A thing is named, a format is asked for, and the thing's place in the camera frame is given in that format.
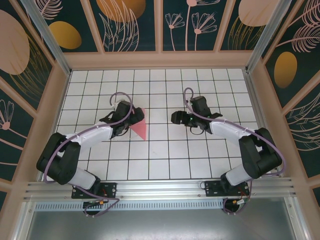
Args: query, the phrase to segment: pink triangular object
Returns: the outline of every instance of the pink triangular object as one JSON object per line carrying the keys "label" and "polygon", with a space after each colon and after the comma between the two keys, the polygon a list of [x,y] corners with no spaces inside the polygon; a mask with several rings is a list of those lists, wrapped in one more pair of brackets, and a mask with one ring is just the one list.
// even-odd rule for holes
{"label": "pink triangular object", "polygon": [[142,108],[142,111],[144,113],[144,119],[130,126],[130,128],[145,141],[147,139],[146,111],[144,108]]}

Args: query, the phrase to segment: black mounting plate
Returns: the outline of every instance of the black mounting plate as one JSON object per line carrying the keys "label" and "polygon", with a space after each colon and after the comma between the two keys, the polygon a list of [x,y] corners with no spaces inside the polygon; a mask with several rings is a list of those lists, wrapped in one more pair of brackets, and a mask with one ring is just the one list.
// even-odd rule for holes
{"label": "black mounting plate", "polygon": [[[99,191],[96,195],[106,198],[115,198],[117,192],[117,183],[115,182],[101,182],[99,186]],[[92,199],[92,196],[89,196],[82,192],[76,187],[72,187],[72,199]]]}
{"label": "black mounting plate", "polygon": [[241,191],[247,196],[249,195],[248,183],[242,182],[237,186],[230,189],[229,192],[225,192],[220,184],[220,180],[205,181],[202,188],[205,189],[205,195],[207,197],[228,197],[228,196],[241,196]]}

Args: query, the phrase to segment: flower illustration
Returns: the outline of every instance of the flower illustration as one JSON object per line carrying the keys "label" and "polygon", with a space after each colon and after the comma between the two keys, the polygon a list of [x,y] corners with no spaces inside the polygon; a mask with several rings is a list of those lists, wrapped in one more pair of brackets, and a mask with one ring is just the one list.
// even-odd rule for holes
{"label": "flower illustration", "polygon": [[165,15],[165,20],[166,23],[168,24],[169,28],[170,28],[170,34],[171,34],[171,43],[172,43],[172,47],[173,47],[173,51],[175,51],[175,44],[174,44],[174,38],[172,37],[172,29],[177,29],[177,28],[181,28],[185,25],[185,22],[182,21],[183,18],[181,16],[181,13],[179,14],[171,14],[168,13]]}
{"label": "flower illustration", "polygon": [[211,5],[211,4],[217,4],[220,0],[186,0],[186,3],[190,7],[195,7],[197,5]]}
{"label": "flower illustration", "polygon": [[3,99],[0,100],[0,129],[10,129],[10,121],[14,114],[14,109],[15,105],[12,102],[8,101],[6,106],[5,101]]}
{"label": "flower illustration", "polygon": [[217,30],[217,25],[214,25],[216,22],[214,18],[214,13],[202,14],[201,18],[199,19],[199,13],[192,14],[192,25],[194,28],[195,33],[195,41],[194,41],[194,50],[197,50],[197,37],[199,34],[206,34],[212,33]]}
{"label": "flower illustration", "polygon": [[219,3],[220,0],[186,0],[188,4],[188,13],[186,14],[186,27],[185,27],[185,50],[188,51],[188,26],[189,26],[189,15],[190,8],[195,6],[205,6]]}

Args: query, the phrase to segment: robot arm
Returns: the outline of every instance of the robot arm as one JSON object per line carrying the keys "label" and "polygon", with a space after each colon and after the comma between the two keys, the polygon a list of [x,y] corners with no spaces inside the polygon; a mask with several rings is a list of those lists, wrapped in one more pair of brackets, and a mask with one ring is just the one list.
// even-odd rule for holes
{"label": "robot arm", "polygon": [[47,175],[61,185],[71,184],[79,186],[96,195],[100,189],[100,179],[92,173],[77,167],[80,150],[90,148],[102,141],[108,141],[126,131],[131,125],[144,119],[145,115],[142,109],[133,107],[132,113],[122,123],[112,126],[101,126],[118,122],[128,114],[129,110],[130,103],[122,100],[118,103],[115,111],[110,112],[94,126],[90,127],[96,127],[96,129],[82,133],[79,136],[77,132],[67,135],[62,135],[58,132],[54,133],[47,142],[36,164],[36,168],[44,173],[50,157],[58,146],[66,139],[77,136],[60,150],[59,155],[54,157]]}
{"label": "robot arm", "polygon": [[[192,110],[201,116],[224,120],[219,113],[211,114],[206,98],[203,96],[192,98],[190,104]],[[231,169],[221,176],[220,184],[226,193],[234,186],[250,179],[257,179],[282,164],[280,156],[264,141],[225,121],[204,120],[185,111],[174,112],[171,116],[171,121],[174,124],[183,124],[186,127],[200,127],[203,131],[223,137],[240,147],[242,165]],[[267,129],[249,130],[275,145]]]}

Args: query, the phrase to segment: white tiled floor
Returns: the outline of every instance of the white tiled floor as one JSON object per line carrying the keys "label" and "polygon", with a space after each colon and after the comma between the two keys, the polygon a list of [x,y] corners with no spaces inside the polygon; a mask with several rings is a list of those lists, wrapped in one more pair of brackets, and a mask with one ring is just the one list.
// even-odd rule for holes
{"label": "white tiled floor", "polygon": [[110,95],[126,92],[145,108],[147,141],[124,136],[82,149],[78,166],[102,180],[218,178],[241,163],[240,149],[219,136],[172,124],[183,111],[183,89],[206,97],[211,112],[256,129],[240,69],[153,69],[73,71],[57,131],[80,132],[111,112]]}

